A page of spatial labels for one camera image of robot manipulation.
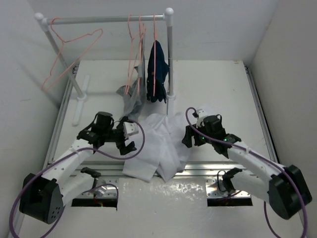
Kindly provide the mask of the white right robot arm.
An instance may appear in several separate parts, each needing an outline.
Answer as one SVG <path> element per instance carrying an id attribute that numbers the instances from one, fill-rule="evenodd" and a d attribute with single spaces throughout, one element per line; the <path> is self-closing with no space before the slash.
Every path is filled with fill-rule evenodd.
<path id="1" fill-rule="evenodd" d="M 237 190 L 268 203 L 281 218 L 288 220 L 312 201 L 300 169 L 275 163 L 251 150 L 238 136 L 227 133 L 221 115 L 193 112 L 195 124 L 185 127 L 182 143 L 187 147 L 210 144 L 218 154 L 240 164 L 222 175 L 218 189 L 226 195 Z"/>

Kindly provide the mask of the white shirt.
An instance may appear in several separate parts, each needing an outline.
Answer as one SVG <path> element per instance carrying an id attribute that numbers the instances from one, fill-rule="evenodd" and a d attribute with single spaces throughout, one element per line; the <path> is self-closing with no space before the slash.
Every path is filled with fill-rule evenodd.
<path id="1" fill-rule="evenodd" d="M 157 173 L 167 182 L 184 170 L 192 154 L 192 149 L 182 143 L 188 125 L 185 112 L 173 116 L 151 114 L 140 124 L 145 145 L 136 157 L 124 162 L 122 173 L 145 182 Z"/>

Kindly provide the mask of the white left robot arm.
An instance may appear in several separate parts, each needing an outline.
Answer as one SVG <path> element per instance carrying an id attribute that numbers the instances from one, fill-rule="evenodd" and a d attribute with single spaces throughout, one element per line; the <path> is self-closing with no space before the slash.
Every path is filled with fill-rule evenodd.
<path id="1" fill-rule="evenodd" d="M 98 112 L 61 157 L 38 175 L 29 174 L 24 179 L 19 211 L 47 224 L 55 222 L 64 206 L 93 189 L 101 175 L 84 167 L 72 177 L 74 171 L 105 143 L 115 143 L 121 156 L 136 151 L 134 142 L 125 142 L 138 132 L 137 124 L 128 117 L 115 124 L 112 114 Z"/>

